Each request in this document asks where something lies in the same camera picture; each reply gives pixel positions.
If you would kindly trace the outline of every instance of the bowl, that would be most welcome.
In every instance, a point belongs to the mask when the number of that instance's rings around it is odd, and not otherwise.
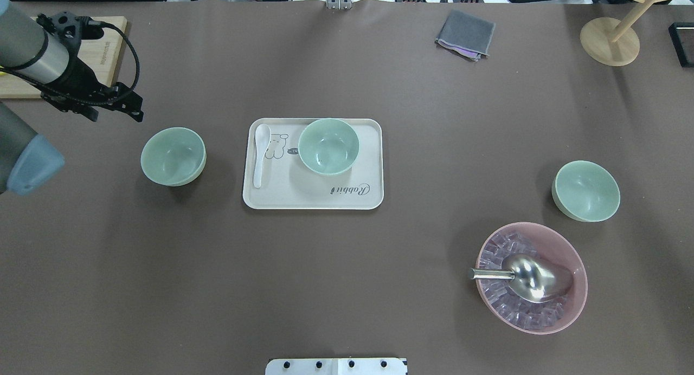
[[[580,222],[604,221],[619,208],[614,177],[596,163],[573,161],[557,172],[552,198],[566,216]]]
[[[152,182],[178,187],[200,175],[207,153],[203,138],[184,127],[166,128],[149,138],[139,163]]]
[[[359,154],[359,137],[339,119],[313,121],[299,136],[299,157],[310,170],[335,176],[349,170]]]
[[[535,325],[531,325],[531,321],[528,321],[527,325],[524,327],[517,326],[516,324],[518,322],[514,319],[514,316],[518,316],[518,313],[521,313],[521,311],[516,311],[516,314],[514,314],[513,311],[504,308],[502,305],[505,305],[505,303],[501,302],[504,298],[499,298],[498,296],[488,298],[489,292],[485,293],[485,288],[488,288],[486,285],[491,284],[489,283],[491,281],[477,280],[476,284],[478,286],[479,295],[483,299],[484,304],[499,320],[525,333],[545,335],[557,333],[558,331],[568,328],[570,324],[577,320],[588,299],[588,276],[576,250],[564,237],[562,237],[562,235],[548,227],[531,222],[516,222],[501,227],[486,239],[479,251],[476,267],[483,269],[498,269],[498,267],[489,263],[489,253],[486,252],[489,252],[490,249],[493,248],[490,244],[501,242],[500,239],[503,241],[526,241],[536,252],[533,256],[552,262],[557,266],[563,266],[571,271],[573,274],[573,284],[565,296],[547,303],[535,305],[519,298],[521,302],[525,302],[521,303],[525,309],[535,308],[533,311],[527,310],[526,316],[538,312],[544,314],[545,312],[554,311],[555,320],[551,324],[548,322],[543,324],[538,318],[535,318],[535,321],[538,321]],[[516,245],[510,247],[510,249],[514,248],[515,250],[510,251],[511,254],[529,253],[520,250]],[[515,295],[510,290],[507,291],[509,297]]]

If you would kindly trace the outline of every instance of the gray table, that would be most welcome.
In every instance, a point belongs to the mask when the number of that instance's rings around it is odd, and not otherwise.
[[[691,7],[634,25],[611,68],[578,37],[629,5],[23,4],[125,15],[145,121],[97,123],[7,101],[67,159],[28,197],[0,197],[0,372],[262,374],[287,357],[400,356],[410,373],[691,373],[694,73],[667,34]],[[488,59],[434,44],[451,8],[496,22]],[[126,55],[120,80],[132,78]],[[250,124],[373,118],[385,200],[369,211],[243,204]],[[147,139],[187,126],[208,164],[181,188],[139,168]],[[622,205],[582,224],[553,205],[564,163],[600,163]],[[545,224],[587,267],[560,333],[497,320],[465,279],[510,222]]]

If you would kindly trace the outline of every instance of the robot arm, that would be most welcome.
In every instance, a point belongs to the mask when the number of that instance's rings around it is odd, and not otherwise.
[[[81,40],[99,39],[103,28],[118,31],[136,58],[136,78],[131,87],[120,82],[104,86],[77,57]],[[98,112],[92,107],[98,106],[142,121],[142,98],[132,91],[139,77],[137,55],[125,34],[109,23],[69,12],[40,15],[35,22],[9,0],[0,0],[0,66],[0,71],[39,89],[41,98],[57,110],[96,121]]]

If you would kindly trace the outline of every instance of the folded cloth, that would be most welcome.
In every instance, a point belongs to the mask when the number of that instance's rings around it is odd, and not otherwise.
[[[451,10],[436,43],[475,62],[489,56],[489,44],[496,24],[459,10]]]

